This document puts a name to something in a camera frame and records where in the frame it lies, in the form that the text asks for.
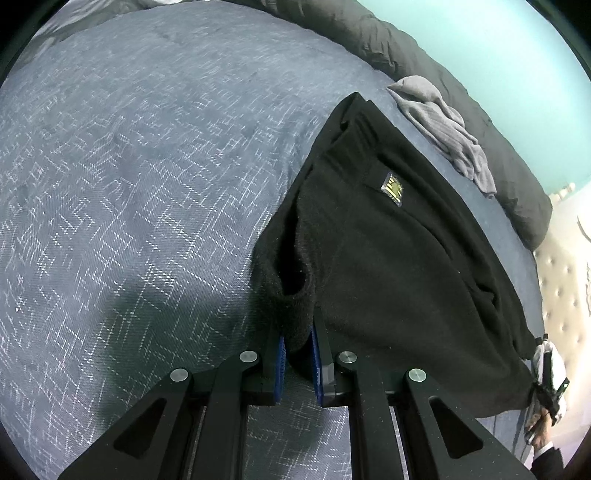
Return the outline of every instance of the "person's hand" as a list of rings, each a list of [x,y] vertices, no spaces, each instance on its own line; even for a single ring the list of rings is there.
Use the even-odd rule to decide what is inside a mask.
[[[542,425],[539,426],[538,432],[535,434],[531,444],[534,447],[534,452],[537,453],[542,447],[546,446],[550,442],[550,427],[552,426],[552,417],[548,410],[542,407],[539,413],[532,416],[528,423],[527,429],[530,430],[543,417]]]

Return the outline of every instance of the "jacket label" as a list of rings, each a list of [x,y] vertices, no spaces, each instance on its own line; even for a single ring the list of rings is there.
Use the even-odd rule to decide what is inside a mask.
[[[381,190],[400,207],[402,204],[402,185],[391,172],[386,175]]]

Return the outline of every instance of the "black jacket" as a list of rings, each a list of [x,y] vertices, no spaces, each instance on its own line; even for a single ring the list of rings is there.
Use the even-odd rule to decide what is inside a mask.
[[[531,472],[538,480],[558,480],[563,470],[562,453],[555,448],[542,453],[531,464]]]
[[[535,340],[505,269],[452,186],[358,93],[259,238],[253,278],[290,361],[318,313],[334,351],[422,368],[475,417],[529,404],[520,357]]]

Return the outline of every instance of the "blue bedspread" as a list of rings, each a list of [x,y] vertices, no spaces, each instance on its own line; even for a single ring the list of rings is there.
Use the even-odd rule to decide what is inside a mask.
[[[245,346],[252,247],[338,102],[373,100],[462,195],[540,335],[531,253],[398,112],[391,81],[265,13],[192,2],[114,18],[0,90],[0,420],[55,479],[172,368]],[[486,419],[523,450],[519,412]],[[350,476],[346,410],[287,372],[254,408],[246,479]]]

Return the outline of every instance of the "black sleeve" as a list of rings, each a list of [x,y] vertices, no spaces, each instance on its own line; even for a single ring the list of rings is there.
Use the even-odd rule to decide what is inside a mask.
[[[531,473],[537,480],[558,480],[563,470],[562,453],[555,448],[542,453],[531,465]]]

